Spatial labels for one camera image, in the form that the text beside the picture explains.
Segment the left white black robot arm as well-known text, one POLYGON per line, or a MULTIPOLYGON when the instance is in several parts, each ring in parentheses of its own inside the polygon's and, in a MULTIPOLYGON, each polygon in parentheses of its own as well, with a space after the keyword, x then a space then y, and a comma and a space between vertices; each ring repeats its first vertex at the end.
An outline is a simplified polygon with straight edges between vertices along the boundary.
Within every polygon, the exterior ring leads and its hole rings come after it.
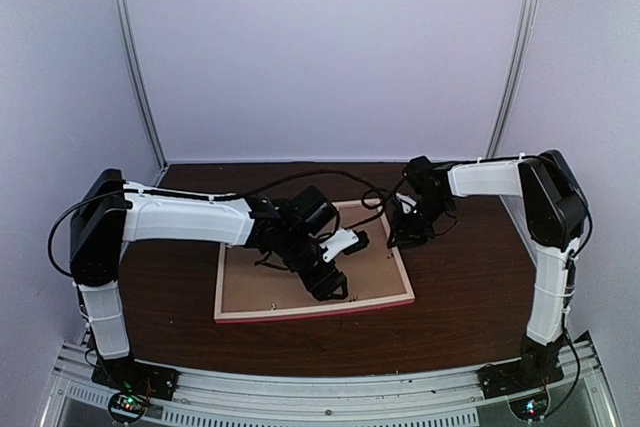
POLYGON ((338 215, 315 187, 292 199, 259 193, 207 195, 127 182, 117 169, 96 179, 71 218, 70 273, 88 314, 106 376, 123 391, 144 371, 132 354, 119 292, 121 246, 146 240, 204 241, 278 256, 317 301, 342 300, 348 281, 336 256, 356 241, 318 233, 338 215))

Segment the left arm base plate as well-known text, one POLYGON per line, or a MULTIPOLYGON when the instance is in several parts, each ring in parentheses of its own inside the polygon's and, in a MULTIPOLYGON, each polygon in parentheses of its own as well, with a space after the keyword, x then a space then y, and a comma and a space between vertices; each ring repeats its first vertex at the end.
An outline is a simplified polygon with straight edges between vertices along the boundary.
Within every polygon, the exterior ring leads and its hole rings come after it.
POLYGON ((91 380, 94 383, 128 394, 171 401, 178 383, 179 372, 137 361, 132 355, 105 360, 98 357, 91 380))

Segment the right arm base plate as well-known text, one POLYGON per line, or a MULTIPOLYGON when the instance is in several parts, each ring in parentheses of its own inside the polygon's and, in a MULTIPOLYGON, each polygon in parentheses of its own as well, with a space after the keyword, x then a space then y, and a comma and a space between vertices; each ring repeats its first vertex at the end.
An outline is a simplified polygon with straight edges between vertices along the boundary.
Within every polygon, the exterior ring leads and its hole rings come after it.
POLYGON ((563 370, 559 366, 529 371, 525 369, 525 362, 521 359, 486 364, 477 371, 477 376, 485 399, 542 389, 547 384, 564 379, 563 370))

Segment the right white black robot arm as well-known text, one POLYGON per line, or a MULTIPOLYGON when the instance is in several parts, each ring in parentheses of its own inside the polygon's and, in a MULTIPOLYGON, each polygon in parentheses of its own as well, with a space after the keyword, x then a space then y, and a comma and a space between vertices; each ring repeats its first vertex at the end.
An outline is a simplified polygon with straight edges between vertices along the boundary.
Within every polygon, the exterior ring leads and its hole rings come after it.
POLYGON ((550 378, 566 333, 566 317, 575 291, 575 260, 587 238, 588 203, 564 156, 557 150, 475 161, 410 160, 402 171, 413 189, 397 194, 388 244, 422 246, 436 238, 436 221, 451 215, 458 198, 518 197, 535 245, 536 277, 521 359, 512 377, 530 389, 550 378))

